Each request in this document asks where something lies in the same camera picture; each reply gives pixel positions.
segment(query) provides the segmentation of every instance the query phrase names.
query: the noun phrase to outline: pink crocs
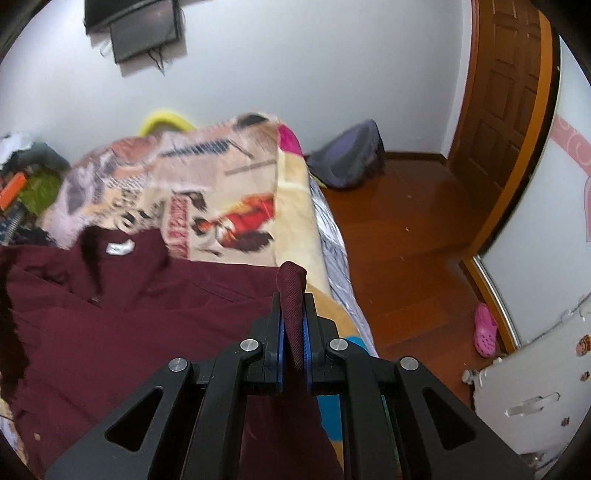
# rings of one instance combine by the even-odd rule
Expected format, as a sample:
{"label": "pink crocs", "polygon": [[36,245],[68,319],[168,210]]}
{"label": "pink crocs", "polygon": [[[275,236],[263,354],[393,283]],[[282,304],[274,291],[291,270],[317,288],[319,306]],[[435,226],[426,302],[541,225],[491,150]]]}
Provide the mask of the pink crocs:
{"label": "pink crocs", "polygon": [[496,321],[488,307],[481,303],[474,312],[474,347],[485,358],[496,353]]}

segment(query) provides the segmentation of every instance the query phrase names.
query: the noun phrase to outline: sticker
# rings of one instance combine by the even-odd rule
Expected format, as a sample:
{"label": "sticker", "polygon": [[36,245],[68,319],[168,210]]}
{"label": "sticker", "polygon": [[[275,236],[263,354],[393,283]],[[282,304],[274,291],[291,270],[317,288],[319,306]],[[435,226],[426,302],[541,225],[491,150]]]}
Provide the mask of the sticker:
{"label": "sticker", "polygon": [[579,340],[579,343],[577,343],[577,356],[586,355],[589,351],[591,351],[591,336],[585,335]]}
{"label": "sticker", "polygon": [[109,255],[117,255],[122,257],[123,255],[130,254],[134,251],[135,242],[133,240],[127,240],[124,244],[107,244],[106,252]]}

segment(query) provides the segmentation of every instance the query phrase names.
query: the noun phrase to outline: backpack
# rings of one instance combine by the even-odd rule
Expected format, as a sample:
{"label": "backpack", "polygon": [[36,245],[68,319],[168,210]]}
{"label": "backpack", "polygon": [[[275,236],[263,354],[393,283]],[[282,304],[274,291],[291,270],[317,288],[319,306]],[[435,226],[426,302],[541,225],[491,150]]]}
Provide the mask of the backpack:
{"label": "backpack", "polygon": [[350,189],[384,172],[384,144],[378,126],[366,120],[349,128],[307,160],[313,176],[334,189]]}

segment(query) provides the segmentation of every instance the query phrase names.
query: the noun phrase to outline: orange object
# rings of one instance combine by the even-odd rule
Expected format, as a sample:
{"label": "orange object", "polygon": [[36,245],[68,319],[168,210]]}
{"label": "orange object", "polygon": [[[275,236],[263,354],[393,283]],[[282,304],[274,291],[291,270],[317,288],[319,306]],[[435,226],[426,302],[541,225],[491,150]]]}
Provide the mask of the orange object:
{"label": "orange object", "polygon": [[0,209],[6,211],[10,204],[14,201],[21,190],[27,184],[27,178],[24,173],[18,172],[6,185],[3,191],[0,192]]}

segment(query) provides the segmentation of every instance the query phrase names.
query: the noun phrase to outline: bed sheet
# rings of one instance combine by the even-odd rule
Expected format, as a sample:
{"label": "bed sheet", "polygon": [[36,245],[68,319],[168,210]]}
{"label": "bed sheet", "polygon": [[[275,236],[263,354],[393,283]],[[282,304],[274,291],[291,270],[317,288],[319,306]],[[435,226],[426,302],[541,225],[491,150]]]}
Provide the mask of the bed sheet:
{"label": "bed sheet", "polygon": [[355,327],[359,331],[359,337],[365,344],[366,350],[370,355],[378,356],[369,323],[365,315],[363,315],[361,308],[359,308],[357,299],[355,299],[349,274],[347,249],[345,248],[343,236],[320,187],[311,175],[309,178],[314,213],[320,234],[320,247],[329,281],[330,294],[333,300],[338,302],[353,320]]}

